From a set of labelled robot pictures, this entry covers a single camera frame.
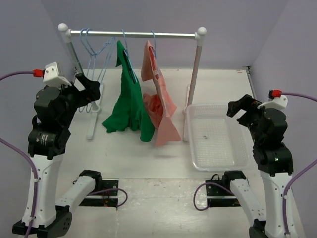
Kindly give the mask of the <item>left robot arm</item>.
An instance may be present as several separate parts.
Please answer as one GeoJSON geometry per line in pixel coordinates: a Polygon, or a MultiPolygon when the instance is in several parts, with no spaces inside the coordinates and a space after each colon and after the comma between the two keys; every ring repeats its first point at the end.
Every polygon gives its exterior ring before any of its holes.
{"type": "Polygon", "coordinates": [[[28,136],[27,159],[31,163],[29,195],[22,219],[12,226],[12,232],[39,238],[64,236],[72,222],[75,209],[91,193],[102,191],[101,174],[84,170],[79,180],[59,200],[56,199],[57,180],[73,117],[79,107],[100,99],[100,83],[79,73],[76,79],[84,87],[63,82],[45,86],[34,102],[36,115],[28,136]]]}

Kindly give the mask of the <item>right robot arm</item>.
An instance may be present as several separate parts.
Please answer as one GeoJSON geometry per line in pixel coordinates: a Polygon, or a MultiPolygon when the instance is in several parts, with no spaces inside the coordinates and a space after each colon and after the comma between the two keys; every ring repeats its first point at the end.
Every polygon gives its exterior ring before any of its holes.
{"type": "Polygon", "coordinates": [[[293,179],[293,158],[283,143],[288,128],[286,115],[277,108],[246,94],[228,103],[227,116],[244,114],[237,122],[246,127],[253,140],[253,157],[264,185],[265,207],[261,207],[242,171],[227,171],[221,190],[237,198],[248,221],[251,238],[296,238],[291,205],[290,182],[293,179]]]}

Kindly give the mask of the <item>pink t shirt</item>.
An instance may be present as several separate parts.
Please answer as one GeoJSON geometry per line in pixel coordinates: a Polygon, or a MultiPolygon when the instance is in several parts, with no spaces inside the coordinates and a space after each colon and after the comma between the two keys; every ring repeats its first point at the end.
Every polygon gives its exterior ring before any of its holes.
{"type": "Polygon", "coordinates": [[[177,106],[167,91],[164,76],[157,65],[155,49],[149,40],[144,46],[141,79],[144,82],[153,81],[156,88],[156,93],[153,95],[143,94],[145,109],[155,129],[158,130],[155,146],[159,147],[168,142],[180,141],[181,137],[171,119],[177,106]]]}

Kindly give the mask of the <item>blue hanger of pink shirt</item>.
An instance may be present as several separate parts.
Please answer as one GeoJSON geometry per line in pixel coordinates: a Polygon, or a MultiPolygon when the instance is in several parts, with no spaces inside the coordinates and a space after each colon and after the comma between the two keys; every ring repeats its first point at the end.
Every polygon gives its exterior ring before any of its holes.
{"type": "Polygon", "coordinates": [[[153,40],[154,40],[154,46],[153,46],[152,51],[153,51],[153,54],[154,54],[155,59],[157,59],[157,53],[156,53],[156,43],[157,43],[157,41],[156,41],[156,35],[155,35],[155,32],[154,32],[153,30],[151,30],[151,33],[152,33],[153,40]]]}

